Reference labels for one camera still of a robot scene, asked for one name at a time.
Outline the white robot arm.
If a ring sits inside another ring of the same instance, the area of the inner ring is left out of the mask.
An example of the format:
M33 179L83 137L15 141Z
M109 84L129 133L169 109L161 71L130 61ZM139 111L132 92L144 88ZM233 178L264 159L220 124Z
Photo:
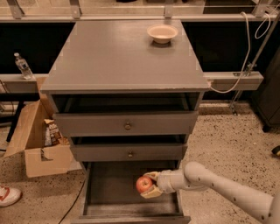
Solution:
M280 224L280 193L265 192L219 176L203 164L189 162L183 169L152 171L136 181L136 189L146 199L179 190L198 191L206 187L231 201L262 224Z

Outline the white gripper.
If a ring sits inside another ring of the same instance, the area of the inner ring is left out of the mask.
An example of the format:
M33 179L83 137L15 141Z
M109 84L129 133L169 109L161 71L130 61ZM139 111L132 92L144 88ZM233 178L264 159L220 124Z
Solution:
M151 171L146 172L144 176L157 181L157 185L151 186L147 191L142 192L141 196L145 199L156 198L162 195L162 193L175 193L176 190L172 186L171 182L171 170L161 171Z

